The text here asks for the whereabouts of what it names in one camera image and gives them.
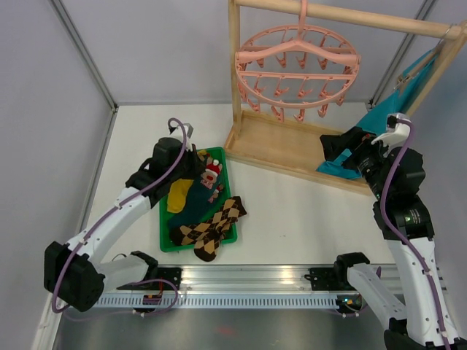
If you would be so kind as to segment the brown argyle sock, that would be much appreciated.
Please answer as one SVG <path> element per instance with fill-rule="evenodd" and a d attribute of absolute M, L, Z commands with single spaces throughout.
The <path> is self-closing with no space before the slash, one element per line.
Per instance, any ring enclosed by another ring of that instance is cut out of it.
<path fill-rule="evenodd" d="M 225 233 L 239 218 L 247 214 L 240 196 L 225 200 L 212 217 L 198 224 L 182 225 L 169 231 L 169 238 L 176 246 L 195 244 L 210 233 Z"/>
<path fill-rule="evenodd" d="M 222 219 L 219 222 L 206 224 L 196 239 L 194 245 L 195 255 L 204 262 L 213 261 L 232 224 L 233 221 L 230 219 Z"/>

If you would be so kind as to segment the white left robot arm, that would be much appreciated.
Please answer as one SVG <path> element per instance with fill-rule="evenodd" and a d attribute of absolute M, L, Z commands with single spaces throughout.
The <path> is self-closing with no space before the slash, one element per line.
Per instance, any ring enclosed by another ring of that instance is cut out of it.
<path fill-rule="evenodd" d="M 140 217 L 169 194 L 179 179 L 193 179 L 202 162 L 182 131 L 159 139 L 153 154 L 131 175 L 114 205 L 97 221 L 65 244 L 52 242 L 45 250 L 44 286 L 56 302 L 78 311 L 89 310 L 107 291 L 138 284 L 152 289 L 159 280 L 158 261 L 140 251 L 104 262 L 104 256 Z"/>

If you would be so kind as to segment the yellow sock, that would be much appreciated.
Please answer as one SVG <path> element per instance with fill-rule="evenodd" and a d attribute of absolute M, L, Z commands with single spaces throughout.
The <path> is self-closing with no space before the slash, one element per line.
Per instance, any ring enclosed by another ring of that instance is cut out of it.
<path fill-rule="evenodd" d="M 167 212 L 178 214 L 184 209 L 192 185 L 192 179 L 178 179 L 171 185 L 167 198 Z"/>

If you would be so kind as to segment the teal cloth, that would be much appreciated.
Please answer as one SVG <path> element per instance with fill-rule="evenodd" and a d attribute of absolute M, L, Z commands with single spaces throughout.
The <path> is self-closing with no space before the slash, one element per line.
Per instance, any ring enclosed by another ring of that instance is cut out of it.
<path fill-rule="evenodd" d="M 380 102 L 373 109 L 371 109 L 364 117 L 359 120 L 355 126 L 362 128 L 364 131 L 369 133 L 374 133 L 377 136 L 383 134 L 386 131 L 387 116 L 391 113 L 405 113 L 407 111 L 409 108 L 409 102 L 412 100 L 412 98 L 414 98 L 418 87 L 421 87 L 424 83 L 427 74 L 433 67 L 434 61 L 435 59 L 414 79 L 410 80 L 409 84 L 406 86 L 402 93 L 399 90 L 393 90 L 393 92 L 384 101 Z M 334 165 L 326 161 L 317 167 L 317 171 L 322 174 L 337 176 L 339 178 L 348 180 L 355 180 L 360 178 L 360 174 L 357 171 L 347 170 L 343 168 L 342 164 Z"/>

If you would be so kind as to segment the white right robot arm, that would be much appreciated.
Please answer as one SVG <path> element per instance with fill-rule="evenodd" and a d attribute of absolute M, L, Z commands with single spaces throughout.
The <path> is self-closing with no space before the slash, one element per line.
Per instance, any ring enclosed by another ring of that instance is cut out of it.
<path fill-rule="evenodd" d="M 360 293 L 383 327 L 386 349 L 465 349 L 439 281 L 433 224 L 418 195 L 423 158 L 408 146 L 412 138 L 405 136 L 403 146 L 391 149 L 357 127 L 320 136 L 325 159 L 349 150 L 343 166 L 358 171 L 374 194 L 374 219 L 395 260 L 404 300 L 387 290 L 361 252 L 339 255 L 333 280 Z"/>

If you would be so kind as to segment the pink round clip hanger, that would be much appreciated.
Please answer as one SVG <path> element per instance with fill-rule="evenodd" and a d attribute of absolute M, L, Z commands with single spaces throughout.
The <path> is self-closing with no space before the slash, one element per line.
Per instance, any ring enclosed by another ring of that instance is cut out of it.
<path fill-rule="evenodd" d="M 342 105 L 360 68 L 360 55 L 342 35 L 306 23 L 307 5 L 301 1 L 296 24 L 268 28 L 234 54 L 242 102 L 256 113 L 269 105 L 280 122 L 288 109 L 301 122 L 307 109 L 324 117 L 329 104 Z"/>

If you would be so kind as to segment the green plastic tray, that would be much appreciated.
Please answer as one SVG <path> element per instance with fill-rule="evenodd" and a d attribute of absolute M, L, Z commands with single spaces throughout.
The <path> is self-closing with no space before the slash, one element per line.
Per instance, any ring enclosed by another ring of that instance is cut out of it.
<path fill-rule="evenodd" d="M 193 248 L 209 262 L 222 242 L 236 241 L 235 222 L 242 206 L 231 196 L 224 149 L 201 149 L 198 157 L 201 174 L 177 180 L 160 202 L 160 248 L 163 252 Z"/>

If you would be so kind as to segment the green reindeer sock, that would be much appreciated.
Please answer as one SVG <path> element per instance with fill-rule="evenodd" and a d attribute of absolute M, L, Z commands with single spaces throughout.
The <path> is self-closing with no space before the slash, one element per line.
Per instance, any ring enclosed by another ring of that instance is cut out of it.
<path fill-rule="evenodd" d="M 201 190 L 194 184 L 197 178 L 193 180 L 193 185 L 188 191 L 184 209 L 178 214 L 173 214 L 169 219 L 167 225 L 170 230 L 182 225 L 199 223 L 217 200 L 219 192 Z"/>
<path fill-rule="evenodd" d="M 212 157 L 206 150 L 198 151 L 198 157 L 204 165 L 204 170 L 194 184 L 201 190 L 220 192 L 224 188 L 220 176 L 223 164 L 218 159 Z"/>

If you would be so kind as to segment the metal clip hanger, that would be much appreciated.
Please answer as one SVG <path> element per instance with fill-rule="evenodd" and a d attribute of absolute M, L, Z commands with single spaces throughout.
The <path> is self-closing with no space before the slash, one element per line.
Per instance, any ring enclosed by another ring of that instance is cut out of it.
<path fill-rule="evenodd" d="M 413 63 L 408 69 L 406 69 L 398 76 L 394 90 L 399 90 L 402 93 L 406 86 L 409 84 L 409 81 L 414 79 L 426 66 L 428 66 L 439 55 L 447 39 L 447 34 L 452 30 L 454 26 L 455 24 L 452 23 L 434 48 L 429 50 L 426 54 L 422 55 L 421 58 L 419 58 L 415 63 Z"/>

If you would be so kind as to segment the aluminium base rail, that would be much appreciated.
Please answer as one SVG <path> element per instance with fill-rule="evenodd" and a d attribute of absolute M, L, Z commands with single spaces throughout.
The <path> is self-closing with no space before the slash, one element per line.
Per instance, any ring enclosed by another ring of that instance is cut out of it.
<path fill-rule="evenodd" d="M 314 292 L 312 279 L 324 265 L 161 265 L 179 268 L 180 291 L 193 294 L 300 294 Z"/>

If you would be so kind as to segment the wooden hanger rack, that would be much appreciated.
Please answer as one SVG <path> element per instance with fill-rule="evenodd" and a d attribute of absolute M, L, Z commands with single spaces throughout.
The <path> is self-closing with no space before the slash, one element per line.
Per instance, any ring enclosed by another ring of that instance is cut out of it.
<path fill-rule="evenodd" d="M 298 122 L 294 109 L 285 112 L 285 120 L 280 122 L 272 113 L 269 105 L 263 105 L 259 113 L 242 102 L 236 83 L 234 54 L 240 48 L 240 9 L 251 7 L 275 12 L 297 15 L 301 1 L 230 1 L 228 4 L 228 26 L 230 44 L 231 93 L 233 108 L 233 125 L 225 142 L 227 155 L 239 162 L 253 166 L 282 172 L 309 181 L 328 186 L 364 193 L 366 188 L 360 179 L 348 180 L 337 176 L 322 174 L 317 167 L 324 161 L 320 136 L 336 135 L 337 130 Z M 440 40 L 450 25 L 415 20 L 391 15 L 332 7 L 307 2 L 306 19 L 320 18 L 336 22 L 355 24 L 367 28 L 399 31 L 406 34 L 430 36 Z M 435 58 L 433 67 L 427 74 L 424 83 L 415 92 L 409 102 L 406 113 L 413 115 L 428 96 L 433 86 L 447 70 L 456 55 L 466 43 L 466 24 L 455 25 L 447 34 L 445 44 Z M 307 109 L 305 117 L 311 110 Z M 329 104 L 328 111 L 344 110 L 342 105 Z"/>

